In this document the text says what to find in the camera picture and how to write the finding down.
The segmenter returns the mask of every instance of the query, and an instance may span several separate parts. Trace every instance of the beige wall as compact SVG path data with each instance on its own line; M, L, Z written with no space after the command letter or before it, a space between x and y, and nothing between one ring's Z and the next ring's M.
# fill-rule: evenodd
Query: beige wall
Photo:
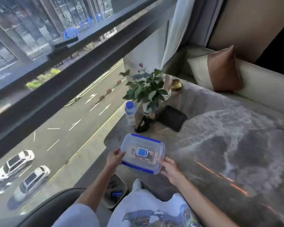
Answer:
M208 47L254 63L284 27L284 0L227 0Z

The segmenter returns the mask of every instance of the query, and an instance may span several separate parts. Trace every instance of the beige pillow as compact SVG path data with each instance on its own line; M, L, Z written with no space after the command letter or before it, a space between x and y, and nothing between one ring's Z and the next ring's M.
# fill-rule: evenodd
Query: beige pillow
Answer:
M243 88L236 68L234 46L188 59L198 85L212 91L238 91Z

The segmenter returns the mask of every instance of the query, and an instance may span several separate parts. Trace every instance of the gold ashtray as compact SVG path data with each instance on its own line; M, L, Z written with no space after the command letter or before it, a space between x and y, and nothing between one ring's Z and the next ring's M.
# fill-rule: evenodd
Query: gold ashtray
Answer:
M182 84L180 80L174 79L173 82L171 83L171 90L172 91L180 91L182 89Z

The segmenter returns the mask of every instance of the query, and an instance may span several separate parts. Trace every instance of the water bottle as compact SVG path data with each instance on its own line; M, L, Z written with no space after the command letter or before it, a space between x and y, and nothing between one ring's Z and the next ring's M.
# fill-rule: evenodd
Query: water bottle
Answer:
M133 102L128 101L125 105L125 113L127 116L127 120L129 125L135 126L135 113L136 113L137 108L133 105Z

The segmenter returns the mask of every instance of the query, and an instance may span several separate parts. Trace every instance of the street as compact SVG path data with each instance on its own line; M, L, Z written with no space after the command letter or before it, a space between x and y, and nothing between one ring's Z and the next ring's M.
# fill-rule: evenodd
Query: street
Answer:
M11 185L3 187L0 191L0 219L19 215L21 209L44 187L46 182L50 181L73 158L88 139L125 102L122 97L128 87L125 86L126 79L119 76L120 72L124 72L123 63L120 63L119 66L116 66L115 69L112 69L103 79L92 86L81 99L70 106L63 107L0 159L1 168L6 161L23 150L32 150L35 155L32 164L3 182L3 184L6 184L11 181ZM32 194L26 196L23 201L16 202L13 199L15 189L41 165L45 165L51 170L48 179Z

